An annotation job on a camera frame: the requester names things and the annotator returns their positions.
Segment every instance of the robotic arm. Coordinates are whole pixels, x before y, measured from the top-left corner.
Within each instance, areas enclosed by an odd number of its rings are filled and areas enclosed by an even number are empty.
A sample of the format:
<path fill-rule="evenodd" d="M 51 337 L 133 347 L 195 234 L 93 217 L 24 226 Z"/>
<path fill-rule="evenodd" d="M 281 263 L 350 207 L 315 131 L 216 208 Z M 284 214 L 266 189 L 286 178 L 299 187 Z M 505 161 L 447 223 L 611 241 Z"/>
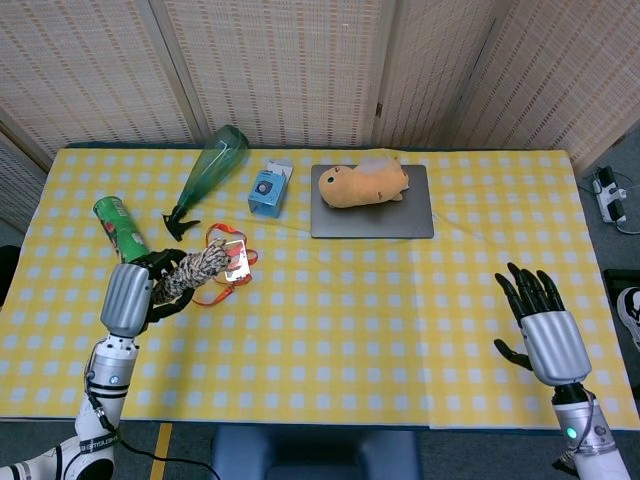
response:
<path fill-rule="evenodd" d="M 500 339 L 494 344 L 509 362 L 533 371 L 555 389 L 551 403 L 568 450 L 554 467 L 577 473 L 582 480 L 630 480 L 598 400 L 580 383 L 591 372 L 591 362 L 553 280 L 541 270 L 536 278 L 513 263 L 508 268 L 517 290 L 499 273 L 495 277 L 516 317 L 527 355 Z"/>
<path fill-rule="evenodd" d="M 180 250 L 164 250 L 116 266 L 100 316 L 109 335 L 95 345 L 85 368 L 77 435 L 36 458 L 0 468 L 0 480 L 112 478 L 113 447 L 120 441 L 120 416 L 138 356 L 135 337 L 149 323 L 179 312 L 191 300 L 191 288 L 173 303 L 155 308 L 151 299 L 154 281 L 173 271 L 174 263 L 185 255 Z M 220 270 L 227 265 L 228 259 L 219 265 Z"/>

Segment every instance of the yellow checkered tablecloth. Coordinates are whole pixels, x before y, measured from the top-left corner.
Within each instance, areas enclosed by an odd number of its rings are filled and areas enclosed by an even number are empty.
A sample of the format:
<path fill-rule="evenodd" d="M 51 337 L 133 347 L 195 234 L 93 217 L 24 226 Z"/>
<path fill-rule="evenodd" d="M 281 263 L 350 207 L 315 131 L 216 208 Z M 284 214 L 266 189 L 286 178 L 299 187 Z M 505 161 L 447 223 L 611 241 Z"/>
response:
<path fill-rule="evenodd" d="M 587 387 L 612 427 L 638 428 L 566 154 L 398 152 L 403 163 L 427 166 L 434 239 L 310 238 L 311 165 L 374 153 L 252 150 L 190 213 L 202 225 L 177 244 L 161 213 L 199 151 L 61 150 L 0 313 L 0 416 L 76 415 L 118 261 L 92 206 L 118 195 L 152 249 L 200 250 L 206 226 L 222 221 L 260 252 L 248 286 L 210 309 L 192 304 L 138 338 L 125 417 L 556 427 L 552 389 L 493 347 L 501 337 L 524 351 L 493 280 L 512 260 L 556 280 L 591 356 Z M 247 206 L 267 158 L 295 164 L 277 220 Z"/>

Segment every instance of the power strip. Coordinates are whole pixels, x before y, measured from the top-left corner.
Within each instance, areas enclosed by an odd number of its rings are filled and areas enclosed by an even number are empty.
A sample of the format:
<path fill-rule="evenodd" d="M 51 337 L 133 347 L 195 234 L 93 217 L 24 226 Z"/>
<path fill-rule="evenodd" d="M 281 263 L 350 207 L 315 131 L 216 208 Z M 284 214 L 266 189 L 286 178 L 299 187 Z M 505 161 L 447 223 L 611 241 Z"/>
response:
<path fill-rule="evenodd" d="M 611 167 L 596 171 L 593 178 L 593 191 L 605 223 L 620 225 L 627 221 L 622 207 L 622 200 L 627 198 L 627 191 L 618 187 Z"/>

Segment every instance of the stuffed toy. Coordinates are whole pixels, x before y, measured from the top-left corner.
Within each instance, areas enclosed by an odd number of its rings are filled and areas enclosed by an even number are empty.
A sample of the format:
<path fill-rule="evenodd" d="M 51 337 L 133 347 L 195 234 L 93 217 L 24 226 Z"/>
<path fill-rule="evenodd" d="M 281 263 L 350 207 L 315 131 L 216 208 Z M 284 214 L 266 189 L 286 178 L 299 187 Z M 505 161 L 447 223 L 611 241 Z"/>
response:
<path fill-rule="evenodd" d="M 339 166 L 325 171 L 318 180 L 320 195 L 334 208 L 355 207 L 402 200 L 409 176 L 398 157 L 366 158 L 355 168 Z"/>

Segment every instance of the chip can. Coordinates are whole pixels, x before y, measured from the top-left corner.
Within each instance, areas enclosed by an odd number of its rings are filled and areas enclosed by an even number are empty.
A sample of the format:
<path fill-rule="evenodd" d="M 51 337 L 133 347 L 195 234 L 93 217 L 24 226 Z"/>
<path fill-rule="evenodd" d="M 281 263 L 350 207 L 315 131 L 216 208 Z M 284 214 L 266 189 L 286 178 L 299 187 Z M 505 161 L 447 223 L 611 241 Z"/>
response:
<path fill-rule="evenodd" d="M 122 263 L 129 263 L 149 253 L 133 218 L 118 197 L 104 197 L 93 206 L 102 228 Z"/>

